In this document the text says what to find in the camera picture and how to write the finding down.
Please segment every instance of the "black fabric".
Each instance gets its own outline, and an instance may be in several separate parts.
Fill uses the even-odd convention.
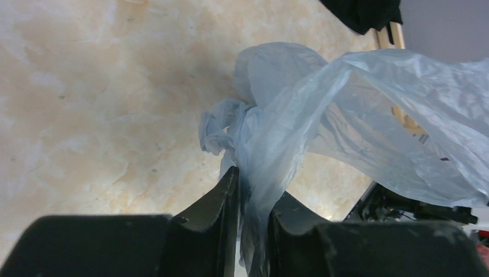
[[[389,22],[402,24],[401,0],[319,0],[343,24],[364,35],[370,28],[380,31]]]

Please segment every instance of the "gray wall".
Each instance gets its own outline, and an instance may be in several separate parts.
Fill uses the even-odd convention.
[[[402,0],[406,48],[446,61],[489,57],[489,0]]]

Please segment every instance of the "marble surface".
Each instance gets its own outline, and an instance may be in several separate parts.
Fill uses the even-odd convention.
[[[206,193],[220,157],[200,113],[236,95],[242,49],[377,47],[317,0],[4,0],[0,18],[0,264],[40,216],[175,214]],[[341,220],[370,182],[307,154],[289,191]]]

